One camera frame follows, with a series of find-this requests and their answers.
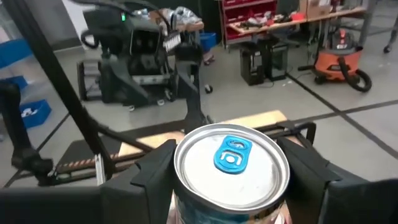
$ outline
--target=orange shop vacuum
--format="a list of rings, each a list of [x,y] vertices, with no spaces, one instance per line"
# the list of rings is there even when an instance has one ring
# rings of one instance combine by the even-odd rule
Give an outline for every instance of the orange shop vacuum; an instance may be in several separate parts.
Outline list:
[[[372,87],[372,80],[367,73],[358,68],[362,46],[354,40],[354,35],[344,29],[338,29],[329,35],[326,46],[320,38],[315,57],[315,65],[299,67],[299,71],[312,70],[316,75],[315,83],[346,82],[355,90],[367,92]]]

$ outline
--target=pull tab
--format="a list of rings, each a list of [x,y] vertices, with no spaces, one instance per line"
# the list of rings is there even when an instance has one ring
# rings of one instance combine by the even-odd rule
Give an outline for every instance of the pull tab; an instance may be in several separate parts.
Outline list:
[[[227,174],[240,174],[248,166],[252,142],[236,136],[226,136],[214,155],[214,165]]]

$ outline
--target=blue bin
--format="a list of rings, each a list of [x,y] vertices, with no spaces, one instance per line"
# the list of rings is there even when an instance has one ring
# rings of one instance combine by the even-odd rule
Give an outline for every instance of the blue bin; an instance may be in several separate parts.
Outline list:
[[[21,113],[27,108],[31,108],[32,111],[37,110],[37,112],[36,114],[22,118],[26,128],[33,128],[42,125],[51,113],[51,107],[46,100],[26,103],[19,106]]]
[[[200,44],[203,52],[209,52],[216,45],[216,33],[200,34]]]
[[[17,84],[20,91],[27,87],[26,79],[22,75],[1,79],[0,82]]]
[[[10,40],[0,44],[0,68],[32,55],[29,44],[24,39]]]

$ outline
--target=vacuum hose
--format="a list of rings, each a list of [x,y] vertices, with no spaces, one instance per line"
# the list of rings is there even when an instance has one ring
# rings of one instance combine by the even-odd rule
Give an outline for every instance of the vacuum hose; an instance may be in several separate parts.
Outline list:
[[[357,76],[363,79],[365,82],[365,86],[359,86],[358,82],[354,78],[351,78],[350,75],[348,74],[348,67],[346,65],[346,61],[344,57],[339,57],[338,58],[338,64],[340,66],[341,72],[346,79],[347,83],[353,87],[355,90],[358,90],[360,92],[366,93],[372,88],[372,80],[371,77],[366,74],[364,71],[358,69],[356,72]]]

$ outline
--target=wooden board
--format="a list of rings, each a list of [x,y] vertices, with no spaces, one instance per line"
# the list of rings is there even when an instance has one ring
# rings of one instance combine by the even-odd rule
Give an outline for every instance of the wooden board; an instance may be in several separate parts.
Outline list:
[[[245,116],[241,118],[231,119],[229,121],[223,121],[222,123],[228,124],[238,124],[242,126],[246,126],[249,128],[258,128],[262,126],[267,126],[271,124],[275,124],[277,122],[285,121],[287,118],[285,115],[278,111],[270,111],[265,113],[254,114],[250,116]],[[183,133],[181,132],[170,132],[163,134],[156,134],[154,136],[148,136],[144,138],[140,138],[137,141],[144,143],[150,147],[157,148],[168,139],[176,139],[177,143],[180,142],[184,138]],[[292,141],[298,142],[296,138],[292,138]],[[130,146],[126,143],[122,143],[119,151],[119,157],[141,152],[140,149],[136,147]]]
[[[283,22],[283,23],[273,24],[271,26],[263,26],[261,28],[252,27],[252,28],[249,28],[249,29],[243,29],[243,28],[239,27],[240,22],[234,22],[234,23],[228,24],[228,26],[230,28],[234,29],[236,32],[239,32],[240,35],[247,35],[247,34],[255,34],[255,33],[265,32],[265,31],[269,31],[269,30],[274,30],[274,29],[280,29],[280,28],[284,28],[284,27],[294,26],[294,25],[303,24],[303,23],[306,23],[306,22],[315,22],[315,21],[320,21],[320,20],[323,20],[323,19],[331,19],[331,18],[334,18],[334,17],[346,16],[346,15],[349,15],[349,14],[357,14],[357,13],[364,13],[364,12],[366,12],[366,8],[365,7],[356,7],[354,9],[342,10],[342,11],[330,13],[330,14],[327,14],[327,15],[324,15],[324,16],[320,16],[320,17],[303,19],[303,20],[300,20],[300,21]]]

